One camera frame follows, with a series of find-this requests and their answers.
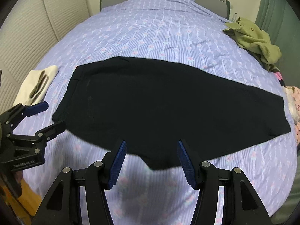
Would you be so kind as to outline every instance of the white towel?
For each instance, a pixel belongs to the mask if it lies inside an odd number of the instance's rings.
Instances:
[[[13,106],[19,103],[30,106],[40,103],[57,72],[57,66],[50,66],[44,70],[31,70],[21,84]]]

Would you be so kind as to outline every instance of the bolt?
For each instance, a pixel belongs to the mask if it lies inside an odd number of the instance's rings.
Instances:
[[[207,162],[207,161],[202,162],[201,165],[203,167],[209,167],[210,166],[209,162]]]
[[[94,163],[94,166],[95,167],[100,167],[100,166],[102,166],[102,162],[101,161],[96,161],[95,163]]]
[[[68,172],[70,172],[70,168],[69,167],[65,167],[63,170],[62,170],[62,172],[63,173],[68,173]]]
[[[242,170],[241,170],[240,168],[238,168],[238,167],[235,167],[235,168],[234,168],[234,172],[236,172],[236,173],[241,173]]]

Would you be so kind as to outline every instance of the green sweater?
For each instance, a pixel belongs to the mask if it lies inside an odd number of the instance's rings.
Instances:
[[[277,69],[274,65],[281,57],[278,46],[272,45],[270,36],[248,19],[238,18],[235,23],[225,23],[228,29],[223,32],[229,35],[240,48],[248,50],[263,67],[272,71]]]

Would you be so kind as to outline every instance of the black trousers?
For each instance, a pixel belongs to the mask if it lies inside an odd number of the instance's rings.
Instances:
[[[108,150],[124,139],[154,170],[180,166],[180,139],[209,160],[291,131],[280,96],[180,63],[123,57],[77,67],[53,120]]]

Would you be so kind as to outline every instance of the floral pattern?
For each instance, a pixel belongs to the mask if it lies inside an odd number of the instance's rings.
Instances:
[[[222,32],[226,28],[224,22],[227,20],[190,0],[128,0],[102,9],[77,25],[42,58],[37,70],[51,65],[59,67],[45,96],[49,108],[25,118],[14,133],[34,135],[38,129],[52,124],[52,115],[78,65],[117,56],[190,65],[284,98],[274,74],[264,70],[256,59]],[[286,98],[284,102],[286,118],[292,128],[293,119]],[[295,138],[295,132],[291,131],[210,162],[227,170],[242,168],[272,215],[286,200],[293,183]],[[86,168],[101,160],[106,152],[65,131],[48,143],[46,163],[24,170],[24,178],[43,197],[64,167]],[[89,222],[84,188],[80,192],[82,219],[86,225]],[[191,222],[191,211],[195,209],[199,191],[187,184],[181,167],[152,171],[140,157],[126,155],[117,184],[105,194],[115,225],[187,225]],[[223,199],[224,193],[220,192],[216,225],[221,224]]]

